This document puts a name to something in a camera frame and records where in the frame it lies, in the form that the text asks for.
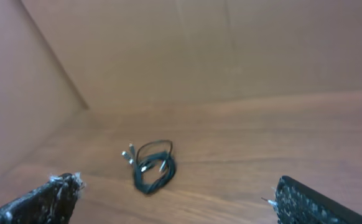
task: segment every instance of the coiled cable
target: coiled cable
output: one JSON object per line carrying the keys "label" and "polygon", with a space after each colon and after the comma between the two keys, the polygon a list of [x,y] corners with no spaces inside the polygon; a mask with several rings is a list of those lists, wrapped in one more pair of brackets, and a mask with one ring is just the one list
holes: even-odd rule
{"label": "coiled cable", "polygon": [[[143,149],[146,149],[147,146],[155,145],[155,144],[168,144],[169,150],[158,152],[155,154],[151,154],[149,156],[139,158],[139,154]],[[172,157],[173,151],[173,142],[170,140],[156,140],[149,142],[143,146],[141,146],[137,152],[135,152],[135,148],[133,144],[129,145],[130,154],[126,151],[122,152],[122,156],[129,161],[130,165],[132,165],[133,170],[133,178],[134,185],[136,188],[146,195],[153,194],[157,192],[160,188],[166,185],[175,175],[176,165],[174,158]],[[144,178],[142,174],[157,165],[158,161],[162,161],[162,165],[160,166],[159,172],[162,173],[161,177],[159,177],[155,182],[151,184],[147,184],[144,182]]]}

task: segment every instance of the wooden floor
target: wooden floor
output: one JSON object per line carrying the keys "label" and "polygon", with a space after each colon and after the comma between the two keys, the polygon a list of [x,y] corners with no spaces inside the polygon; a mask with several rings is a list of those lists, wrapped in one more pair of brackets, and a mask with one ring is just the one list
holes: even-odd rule
{"label": "wooden floor", "polygon": [[[178,172],[145,197],[120,153],[175,144]],[[71,223],[276,223],[260,198],[289,175],[362,214],[362,92],[85,112],[0,177],[0,205],[81,172]]]}

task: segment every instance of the cardboard wall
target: cardboard wall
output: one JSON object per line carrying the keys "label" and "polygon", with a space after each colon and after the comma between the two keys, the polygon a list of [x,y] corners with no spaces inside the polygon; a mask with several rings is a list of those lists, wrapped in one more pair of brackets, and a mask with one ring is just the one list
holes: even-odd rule
{"label": "cardboard wall", "polygon": [[21,2],[0,0],[0,175],[81,109]]}
{"label": "cardboard wall", "polygon": [[362,90],[362,1],[22,2],[95,111]]}

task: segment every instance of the metal connector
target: metal connector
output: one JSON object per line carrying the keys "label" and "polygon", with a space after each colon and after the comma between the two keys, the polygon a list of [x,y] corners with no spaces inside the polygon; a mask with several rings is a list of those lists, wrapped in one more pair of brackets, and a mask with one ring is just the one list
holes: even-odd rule
{"label": "metal connector", "polygon": [[131,158],[131,156],[126,151],[123,151],[121,153],[121,155],[123,156],[123,158],[125,160],[129,161],[130,165],[134,162],[134,160]]}
{"label": "metal connector", "polygon": [[162,173],[164,171],[164,166],[166,165],[166,161],[163,161],[162,165],[159,168],[159,172]]}
{"label": "metal connector", "polygon": [[272,205],[273,207],[277,207],[277,206],[278,206],[278,203],[275,202],[275,201],[268,200],[268,199],[263,198],[263,197],[262,197],[261,199],[263,199],[264,201],[268,202],[268,203],[269,203],[270,205]]}
{"label": "metal connector", "polygon": [[132,143],[129,143],[129,149],[131,154],[135,155],[136,154],[136,149],[134,148],[134,145]]}

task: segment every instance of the black cable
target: black cable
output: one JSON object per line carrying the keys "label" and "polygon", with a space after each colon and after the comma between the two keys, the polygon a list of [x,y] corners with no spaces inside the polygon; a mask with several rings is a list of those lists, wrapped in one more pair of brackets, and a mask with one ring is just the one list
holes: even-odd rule
{"label": "black cable", "polygon": [[[158,152],[142,159],[139,158],[139,153],[145,149],[147,146],[151,146],[153,144],[163,144],[167,143],[170,148],[168,151]],[[122,153],[123,157],[129,161],[132,165],[133,177],[134,177],[134,185],[136,188],[144,194],[153,194],[157,192],[160,188],[166,185],[175,175],[176,165],[174,158],[171,153],[173,151],[173,142],[170,140],[156,140],[149,142],[143,146],[141,146],[137,153],[135,152],[134,145],[130,144],[130,153],[131,156],[125,151]],[[148,171],[157,165],[158,161],[162,161],[159,172],[162,172],[162,176],[157,179],[155,182],[151,184],[146,184],[144,182],[144,178],[142,173]]]}

